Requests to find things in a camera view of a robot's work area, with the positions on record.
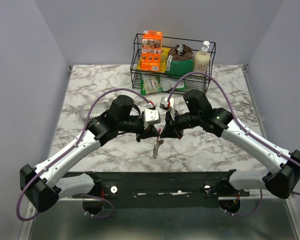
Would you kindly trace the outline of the steel key organizer red handle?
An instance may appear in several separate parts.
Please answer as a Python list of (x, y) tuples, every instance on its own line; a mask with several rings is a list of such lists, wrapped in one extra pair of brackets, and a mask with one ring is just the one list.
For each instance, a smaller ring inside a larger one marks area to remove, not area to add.
[(152, 157), (154, 159), (157, 159), (159, 148), (164, 143), (164, 140), (161, 139), (161, 136), (160, 136), (160, 134), (162, 132), (162, 128), (160, 128), (158, 130), (158, 132), (159, 132), (159, 136), (157, 137), (157, 139), (156, 139), (156, 141), (154, 143), (154, 148), (153, 148), (153, 152), (152, 152)]

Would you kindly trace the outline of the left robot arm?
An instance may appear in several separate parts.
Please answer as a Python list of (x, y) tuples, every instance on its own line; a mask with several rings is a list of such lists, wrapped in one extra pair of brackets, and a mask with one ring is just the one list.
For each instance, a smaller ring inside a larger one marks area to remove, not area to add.
[(101, 186), (90, 173), (65, 179), (80, 160), (116, 138), (119, 132), (134, 133), (136, 140), (157, 137), (159, 111), (151, 102), (140, 110), (131, 97), (119, 95), (110, 108), (92, 118), (80, 134), (58, 153), (32, 167), (20, 169), (20, 188), (37, 212), (50, 209), (59, 199), (77, 194), (96, 197)]

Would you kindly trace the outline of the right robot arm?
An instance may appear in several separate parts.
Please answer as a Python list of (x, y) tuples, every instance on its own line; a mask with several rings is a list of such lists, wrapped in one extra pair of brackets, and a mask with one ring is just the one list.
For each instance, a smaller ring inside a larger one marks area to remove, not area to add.
[(256, 171), (235, 170), (220, 183), (224, 195), (231, 196), (237, 190), (262, 189), (281, 199), (290, 196), (300, 179), (300, 151), (280, 148), (235, 120), (228, 110), (213, 108), (204, 92), (191, 90), (183, 99), (188, 112), (179, 114), (174, 100), (162, 97), (160, 108), (167, 113), (161, 138), (181, 139), (185, 129), (201, 127), (205, 132), (235, 144), (264, 167)]

